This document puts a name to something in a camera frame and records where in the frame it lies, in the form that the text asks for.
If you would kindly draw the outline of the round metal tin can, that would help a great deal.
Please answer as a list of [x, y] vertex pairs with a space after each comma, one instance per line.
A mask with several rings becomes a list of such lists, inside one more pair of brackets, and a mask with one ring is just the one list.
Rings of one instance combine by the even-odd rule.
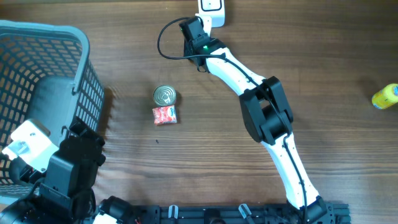
[[176, 99], [176, 91], [170, 85], [160, 85], [153, 92], [153, 100], [158, 106], [174, 105]]

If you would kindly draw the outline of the red snack packet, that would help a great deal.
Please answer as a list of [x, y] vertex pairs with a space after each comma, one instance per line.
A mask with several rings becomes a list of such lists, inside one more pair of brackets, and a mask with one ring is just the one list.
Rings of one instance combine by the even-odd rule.
[[177, 123], [177, 114], [174, 105], [154, 108], [152, 112], [154, 115], [154, 124], [156, 126]]

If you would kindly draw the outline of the yellow lidded small jar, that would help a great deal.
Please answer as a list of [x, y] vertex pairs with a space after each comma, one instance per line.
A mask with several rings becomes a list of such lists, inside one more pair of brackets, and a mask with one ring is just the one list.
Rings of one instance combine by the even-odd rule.
[[392, 83], [375, 93], [371, 100], [373, 106], [384, 110], [397, 104], [397, 84]]

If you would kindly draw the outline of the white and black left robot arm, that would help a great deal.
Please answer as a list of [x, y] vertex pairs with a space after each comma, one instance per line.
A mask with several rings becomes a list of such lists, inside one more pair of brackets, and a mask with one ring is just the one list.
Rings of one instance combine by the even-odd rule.
[[2, 153], [22, 159], [42, 174], [30, 192], [1, 212], [1, 223], [137, 223], [133, 208], [110, 197], [97, 207], [92, 186], [106, 160], [104, 139], [81, 120], [74, 133], [56, 146], [49, 131], [33, 119], [12, 134]]

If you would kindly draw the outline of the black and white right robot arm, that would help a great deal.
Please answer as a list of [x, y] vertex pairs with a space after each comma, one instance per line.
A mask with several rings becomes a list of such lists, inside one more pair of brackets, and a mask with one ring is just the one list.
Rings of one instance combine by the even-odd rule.
[[308, 178], [295, 146], [293, 112], [281, 81], [255, 74], [219, 39], [205, 29], [208, 20], [194, 16], [179, 24], [184, 36], [184, 57], [223, 80], [239, 97], [243, 121], [254, 141], [270, 154], [285, 187], [288, 203], [302, 223], [313, 223], [326, 207]]

